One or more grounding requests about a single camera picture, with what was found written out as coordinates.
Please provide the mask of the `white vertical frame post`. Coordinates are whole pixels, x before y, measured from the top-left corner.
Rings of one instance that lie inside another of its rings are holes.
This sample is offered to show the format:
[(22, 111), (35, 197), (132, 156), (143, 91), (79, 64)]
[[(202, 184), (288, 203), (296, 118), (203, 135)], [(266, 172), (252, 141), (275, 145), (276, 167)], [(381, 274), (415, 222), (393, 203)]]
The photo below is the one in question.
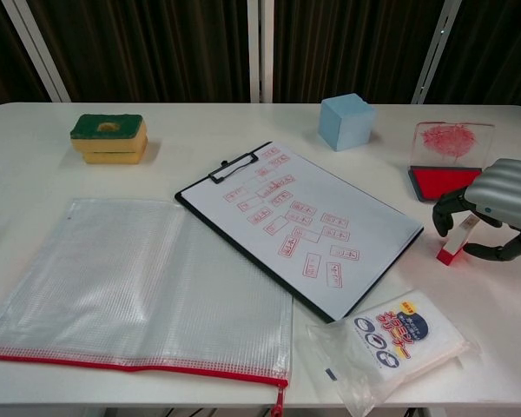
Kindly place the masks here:
[(274, 0), (247, 0), (247, 46), (251, 103), (274, 99)]

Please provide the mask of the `clear mesh pouch red zipper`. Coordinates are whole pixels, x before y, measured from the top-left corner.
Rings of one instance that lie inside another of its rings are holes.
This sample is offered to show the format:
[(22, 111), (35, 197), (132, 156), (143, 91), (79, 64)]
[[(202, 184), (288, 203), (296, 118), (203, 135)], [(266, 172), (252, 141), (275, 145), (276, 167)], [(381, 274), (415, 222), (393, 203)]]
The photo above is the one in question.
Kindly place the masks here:
[(77, 199), (0, 306), (0, 407), (265, 407), (293, 301), (183, 207)]

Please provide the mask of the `white slanted frame post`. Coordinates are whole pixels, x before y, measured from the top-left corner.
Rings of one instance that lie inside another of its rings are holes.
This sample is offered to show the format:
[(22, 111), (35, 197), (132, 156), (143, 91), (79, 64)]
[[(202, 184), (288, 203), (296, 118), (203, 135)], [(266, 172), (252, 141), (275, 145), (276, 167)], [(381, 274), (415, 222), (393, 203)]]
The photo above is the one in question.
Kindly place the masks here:
[(23, 47), (49, 98), (55, 103), (70, 103), (71, 97), (53, 56), (43, 38), (27, 0), (1, 0)]
[(411, 104), (423, 104), (425, 102), (462, 2), (463, 0), (444, 0), (412, 95)]

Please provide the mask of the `light blue foam cube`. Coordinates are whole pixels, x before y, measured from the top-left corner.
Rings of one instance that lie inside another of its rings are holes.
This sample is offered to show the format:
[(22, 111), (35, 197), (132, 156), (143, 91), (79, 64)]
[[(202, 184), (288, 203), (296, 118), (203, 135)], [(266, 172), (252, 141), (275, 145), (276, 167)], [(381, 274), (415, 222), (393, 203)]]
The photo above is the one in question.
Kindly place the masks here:
[(369, 142), (377, 110), (355, 93), (321, 101), (318, 133), (334, 150)]

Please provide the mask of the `red ink pad clear lid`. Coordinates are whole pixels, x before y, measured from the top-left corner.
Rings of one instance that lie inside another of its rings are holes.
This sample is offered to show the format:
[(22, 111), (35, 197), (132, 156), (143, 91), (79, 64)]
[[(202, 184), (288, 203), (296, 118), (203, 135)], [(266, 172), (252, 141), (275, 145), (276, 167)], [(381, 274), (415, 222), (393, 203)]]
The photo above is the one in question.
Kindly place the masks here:
[(422, 202), (466, 187), (485, 168), (495, 126), (480, 122), (420, 122), (408, 175)]

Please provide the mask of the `red white rubber stamp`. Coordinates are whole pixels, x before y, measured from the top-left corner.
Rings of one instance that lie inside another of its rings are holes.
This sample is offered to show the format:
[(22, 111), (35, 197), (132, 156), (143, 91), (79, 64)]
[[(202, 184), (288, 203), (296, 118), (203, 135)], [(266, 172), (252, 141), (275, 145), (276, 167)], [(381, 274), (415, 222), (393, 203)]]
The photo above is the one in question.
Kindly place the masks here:
[(448, 240), (437, 254), (437, 259), (449, 266), (458, 252), (467, 243), (472, 231), (480, 220), (475, 215), (468, 215), (448, 235)]

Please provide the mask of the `plain yellow sponge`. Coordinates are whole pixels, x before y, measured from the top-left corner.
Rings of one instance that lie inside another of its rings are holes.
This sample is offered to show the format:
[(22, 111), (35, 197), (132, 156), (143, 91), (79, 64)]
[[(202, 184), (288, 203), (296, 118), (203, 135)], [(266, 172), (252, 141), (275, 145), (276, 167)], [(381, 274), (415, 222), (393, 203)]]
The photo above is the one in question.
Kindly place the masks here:
[(137, 152), (91, 152), (83, 153), (82, 158), (87, 164), (138, 164), (147, 148), (145, 139)]

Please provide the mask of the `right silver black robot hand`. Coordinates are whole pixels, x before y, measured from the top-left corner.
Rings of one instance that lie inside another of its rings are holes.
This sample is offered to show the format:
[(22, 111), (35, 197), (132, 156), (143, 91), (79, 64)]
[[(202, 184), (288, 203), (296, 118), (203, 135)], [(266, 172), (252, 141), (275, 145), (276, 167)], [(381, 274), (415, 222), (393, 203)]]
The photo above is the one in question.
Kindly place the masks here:
[(477, 176), (471, 185), (442, 195), (432, 210), (440, 236), (453, 228), (452, 215), (470, 211), (494, 228), (506, 224), (518, 235), (503, 246), (466, 243), (463, 250), (487, 261), (512, 261), (521, 255), (521, 161), (500, 158)]

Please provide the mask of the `packaged white melamine sponge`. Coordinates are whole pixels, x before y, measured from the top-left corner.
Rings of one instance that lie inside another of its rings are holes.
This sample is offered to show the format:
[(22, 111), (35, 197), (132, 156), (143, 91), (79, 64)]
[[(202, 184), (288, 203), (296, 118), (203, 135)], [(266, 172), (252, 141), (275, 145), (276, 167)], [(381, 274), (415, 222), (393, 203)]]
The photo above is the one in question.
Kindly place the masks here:
[(401, 385), (474, 348), (420, 290), (307, 333), (352, 417), (366, 417)]

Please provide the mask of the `yellow sponge holed green top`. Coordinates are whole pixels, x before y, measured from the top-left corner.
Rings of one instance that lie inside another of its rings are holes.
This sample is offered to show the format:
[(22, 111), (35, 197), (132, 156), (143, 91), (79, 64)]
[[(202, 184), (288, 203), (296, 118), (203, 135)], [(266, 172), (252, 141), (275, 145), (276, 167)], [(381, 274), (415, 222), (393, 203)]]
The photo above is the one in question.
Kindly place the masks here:
[(70, 141), (81, 153), (135, 153), (147, 141), (147, 126), (136, 114), (83, 114), (70, 131)]

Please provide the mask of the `dark pleated curtain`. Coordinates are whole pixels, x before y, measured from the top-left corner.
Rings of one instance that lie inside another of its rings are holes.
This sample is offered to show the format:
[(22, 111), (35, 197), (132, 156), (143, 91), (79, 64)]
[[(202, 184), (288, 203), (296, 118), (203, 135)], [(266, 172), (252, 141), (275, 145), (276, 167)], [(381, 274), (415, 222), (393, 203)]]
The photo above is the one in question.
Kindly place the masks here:
[[(246, 103), (247, 0), (27, 0), (69, 97)], [(445, 0), (274, 0), (273, 99), (408, 103)], [(462, 0), (426, 101), (521, 106), (521, 0)], [(49, 95), (0, 0), (0, 104)]]

